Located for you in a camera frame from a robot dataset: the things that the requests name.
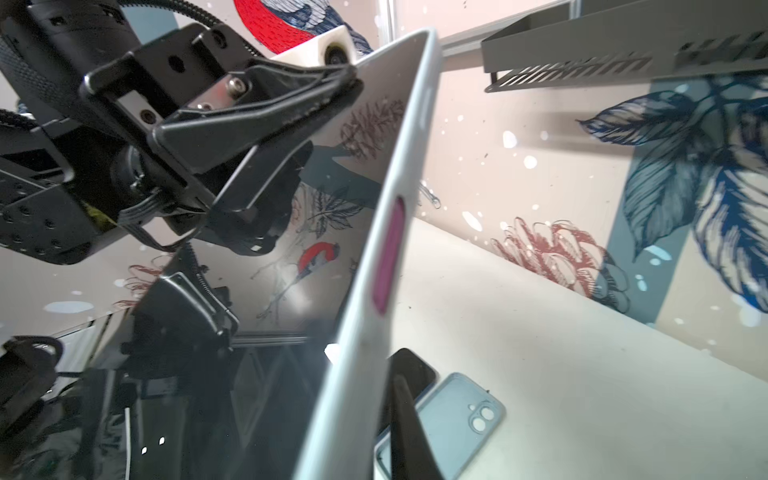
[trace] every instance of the black smartphone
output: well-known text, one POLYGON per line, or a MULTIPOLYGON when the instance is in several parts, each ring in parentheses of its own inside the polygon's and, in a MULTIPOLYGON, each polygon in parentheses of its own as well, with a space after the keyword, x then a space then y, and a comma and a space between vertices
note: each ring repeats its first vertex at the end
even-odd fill
POLYGON ((424 395, 435 385, 437 375, 431 366, 420 359, 409 349, 400 349, 389 357, 389 375, 387 379, 386 398, 382 406, 382 413, 379 417, 379 435, 389 427, 389 406, 392 405, 392 398, 389 392, 389 384, 395 375, 402 375, 406 379, 408 389, 413 395, 414 401, 424 395))

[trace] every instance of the reflective surface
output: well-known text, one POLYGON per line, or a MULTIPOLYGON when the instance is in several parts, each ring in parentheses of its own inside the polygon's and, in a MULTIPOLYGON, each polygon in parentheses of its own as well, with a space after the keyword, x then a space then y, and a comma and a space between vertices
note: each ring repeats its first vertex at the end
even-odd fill
POLYGON ((289 478, 330 365, 424 37, 358 65, 274 250, 192 240, 39 415, 18 478, 289 478))

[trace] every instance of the red bird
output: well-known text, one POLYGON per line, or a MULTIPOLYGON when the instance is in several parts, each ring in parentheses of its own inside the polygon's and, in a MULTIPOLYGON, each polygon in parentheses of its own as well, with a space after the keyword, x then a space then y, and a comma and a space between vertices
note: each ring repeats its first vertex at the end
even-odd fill
POLYGON ((304 253, 299 257, 299 275, 297 280, 304 278, 312 273, 319 266, 325 265, 331 260, 339 258, 339 244, 328 242, 317 242, 310 248, 304 250, 304 253))
POLYGON ((246 28, 274 53, 283 53, 339 25, 349 29, 361 56, 372 51, 365 37, 344 22, 329 0, 234 0, 234 3, 246 28))

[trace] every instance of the perforated metal shelf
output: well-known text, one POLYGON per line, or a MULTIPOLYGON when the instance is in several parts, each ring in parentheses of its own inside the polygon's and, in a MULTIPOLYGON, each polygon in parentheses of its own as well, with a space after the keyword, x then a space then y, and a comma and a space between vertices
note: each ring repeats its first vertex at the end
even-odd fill
POLYGON ((486 38, 485 91, 768 69, 766 0, 583 0, 581 15, 556 5, 486 38))

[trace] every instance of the blue leaf pattern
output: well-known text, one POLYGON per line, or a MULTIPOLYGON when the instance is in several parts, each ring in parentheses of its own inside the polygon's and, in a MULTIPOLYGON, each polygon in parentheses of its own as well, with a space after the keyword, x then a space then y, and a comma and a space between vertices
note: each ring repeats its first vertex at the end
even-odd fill
POLYGON ((749 99, 768 92, 768 77, 704 80, 709 90, 697 101, 655 92, 579 123, 605 143, 653 142, 624 188, 635 256, 693 223, 700 251, 721 280, 768 313, 768 98, 749 99))
POLYGON ((745 101, 737 111, 744 147, 765 154, 768 147, 768 98, 745 101))
POLYGON ((701 253, 723 282, 768 312, 768 160, 729 146, 707 186, 694 223, 701 253))
POLYGON ((321 35, 340 25, 345 25, 352 36, 355 49, 361 55, 368 55, 373 51, 366 38, 356 32, 348 23, 344 22, 341 15, 330 6, 328 0, 306 0, 305 2, 297 2, 295 0, 259 1, 288 25, 300 28, 312 35, 321 35))
POLYGON ((686 95, 657 91, 607 108, 579 123, 602 142, 636 146, 679 133, 695 108, 696 102, 686 95))
POLYGON ((688 225, 709 179, 714 141, 700 128, 658 142, 640 160, 624 188, 624 216, 634 237, 634 255, 688 225))

